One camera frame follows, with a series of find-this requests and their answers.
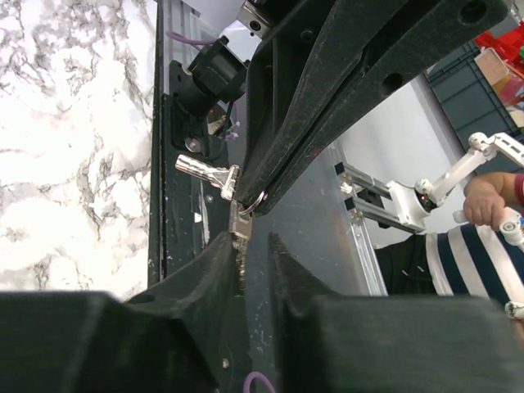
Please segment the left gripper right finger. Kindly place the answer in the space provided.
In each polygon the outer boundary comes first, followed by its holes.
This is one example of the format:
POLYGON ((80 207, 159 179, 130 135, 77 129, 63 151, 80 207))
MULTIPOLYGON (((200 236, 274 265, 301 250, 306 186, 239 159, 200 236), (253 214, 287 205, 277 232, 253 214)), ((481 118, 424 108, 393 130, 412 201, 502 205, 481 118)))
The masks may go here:
POLYGON ((344 296, 269 236, 281 392, 520 392, 523 350, 475 297, 344 296))

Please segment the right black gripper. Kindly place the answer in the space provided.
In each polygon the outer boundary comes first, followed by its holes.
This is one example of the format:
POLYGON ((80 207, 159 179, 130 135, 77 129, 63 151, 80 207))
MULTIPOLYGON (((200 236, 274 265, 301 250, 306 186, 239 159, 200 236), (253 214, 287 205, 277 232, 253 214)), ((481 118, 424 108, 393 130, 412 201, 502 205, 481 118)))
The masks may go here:
POLYGON ((274 208, 315 157, 392 93, 502 21, 506 1, 258 1, 237 200, 274 208))

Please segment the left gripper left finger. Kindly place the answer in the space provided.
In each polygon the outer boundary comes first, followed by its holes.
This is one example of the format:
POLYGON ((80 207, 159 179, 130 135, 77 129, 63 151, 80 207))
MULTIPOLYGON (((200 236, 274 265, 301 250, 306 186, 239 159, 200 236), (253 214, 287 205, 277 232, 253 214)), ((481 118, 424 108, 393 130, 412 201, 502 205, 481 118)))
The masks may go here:
POLYGON ((4 392, 219 392, 235 251, 221 233, 125 302, 99 291, 1 294, 4 392))

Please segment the silver key bunch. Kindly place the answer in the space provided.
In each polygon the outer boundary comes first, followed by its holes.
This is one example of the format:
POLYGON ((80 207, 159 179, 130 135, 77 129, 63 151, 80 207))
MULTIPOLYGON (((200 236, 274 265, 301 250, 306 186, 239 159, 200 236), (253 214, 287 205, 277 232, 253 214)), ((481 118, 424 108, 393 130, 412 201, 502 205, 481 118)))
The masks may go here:
POLYGON ((231 165, 228 169, 214 167, 191 158, 179 155, 175 168, 191 176, 208 181, 213 187, 220 190, 220 196, 230 202, 228 230, 233 237, 233 248, 236 251, 236 293, 243 296, 245 291, 246 253, 252 234, 252 213, 258 205, 267 198, 267 192, 262 191, 255 201, 244 207, 235 199, 237 181, 241 169, 238 165, 231 165))

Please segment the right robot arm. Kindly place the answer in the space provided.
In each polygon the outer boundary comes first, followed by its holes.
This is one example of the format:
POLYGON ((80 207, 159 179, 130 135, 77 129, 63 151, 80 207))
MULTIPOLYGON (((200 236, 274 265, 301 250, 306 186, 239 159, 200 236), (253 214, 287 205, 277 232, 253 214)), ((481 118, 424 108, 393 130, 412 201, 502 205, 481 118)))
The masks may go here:
POLYGON ((243 61, 206 44, 178 104, 204 115, 246 99, 246 153, 233 198, 266 215, 329 144, 454 49, 501 22, 507 1, 247 1, 260 43, 243 61))

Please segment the operator bare hand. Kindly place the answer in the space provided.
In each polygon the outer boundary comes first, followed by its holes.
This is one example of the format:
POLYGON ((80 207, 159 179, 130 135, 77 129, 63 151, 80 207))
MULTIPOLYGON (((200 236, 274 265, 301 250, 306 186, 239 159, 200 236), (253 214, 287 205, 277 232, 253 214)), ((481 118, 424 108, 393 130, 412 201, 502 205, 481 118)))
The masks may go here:
POLYGON ((516 174, 494 172, 473 178, 464 188, 463 213, 467 221, 494 231, 504 221, 507 206, 519 206, 516 174))

